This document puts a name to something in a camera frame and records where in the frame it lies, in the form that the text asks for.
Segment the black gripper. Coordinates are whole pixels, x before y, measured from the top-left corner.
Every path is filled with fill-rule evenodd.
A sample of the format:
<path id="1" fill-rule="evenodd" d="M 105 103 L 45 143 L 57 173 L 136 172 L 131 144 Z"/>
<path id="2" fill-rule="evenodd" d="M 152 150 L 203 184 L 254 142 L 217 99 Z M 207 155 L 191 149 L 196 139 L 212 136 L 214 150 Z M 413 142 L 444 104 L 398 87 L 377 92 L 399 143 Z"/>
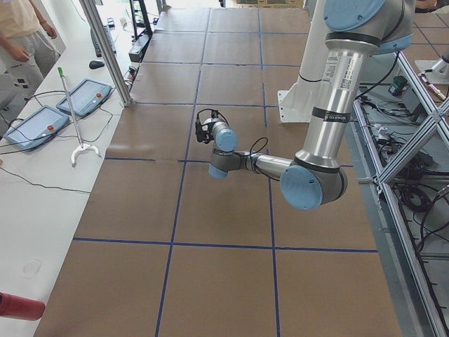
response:
<path id="1" fill-rule="evenodd" d="M 200 120 L 200 113 L 210 111 L 210 118 L 201 121 Z M 218 115 L 219 111 L 214 110 L 211 108 L 205 108 L 202 110 L 199 110 L 196 113 L 196 121 L 195 121 L 195 134 L 196 134 L 196 140 L 199 143 L 209 143 L 210 141 L 214 140 L 213 137 L 213 127 L 215 123 L 218 121 Z"/>

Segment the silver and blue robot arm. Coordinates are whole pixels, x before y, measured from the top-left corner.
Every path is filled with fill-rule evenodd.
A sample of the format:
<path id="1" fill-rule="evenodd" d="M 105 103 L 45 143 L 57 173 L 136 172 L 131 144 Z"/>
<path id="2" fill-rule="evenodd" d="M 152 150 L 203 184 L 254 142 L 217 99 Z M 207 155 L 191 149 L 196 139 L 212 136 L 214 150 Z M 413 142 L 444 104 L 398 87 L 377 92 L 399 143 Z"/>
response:
<path id="1" fill-rule="evenodd" d="M 302 210 L 339 199 L 347 188 L 347 176 L 337 153 L 366 60 L 407 48 L 413 36 L 414 17 L 414 1 L 318 4 L 312 25 L 324 26 L 322 42 L 328 54 L 321 66 L 317 100 L 311 109 L 303 148 L 293 159 L 238 151 L 237 135 L 214 110 L 205 122 L 196 122 L 197 140 L 213 143 L 209 174 L 224 179 L 230 171 L 246 169 L 277 179 L 284 199 Z"/>

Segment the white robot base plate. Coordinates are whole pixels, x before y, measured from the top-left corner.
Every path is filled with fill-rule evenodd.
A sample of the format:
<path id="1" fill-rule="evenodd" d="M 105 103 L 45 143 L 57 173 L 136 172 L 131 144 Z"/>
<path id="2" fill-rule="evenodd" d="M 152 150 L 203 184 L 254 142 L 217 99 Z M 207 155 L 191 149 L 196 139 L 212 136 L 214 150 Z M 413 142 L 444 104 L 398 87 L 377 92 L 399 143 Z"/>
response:
<path id="1" fill-rule="evenodd" d="M 281 123 L 309 123 L 311 120 L 312 92 L 291 88 L 278 91 L 278 106 Z"/>

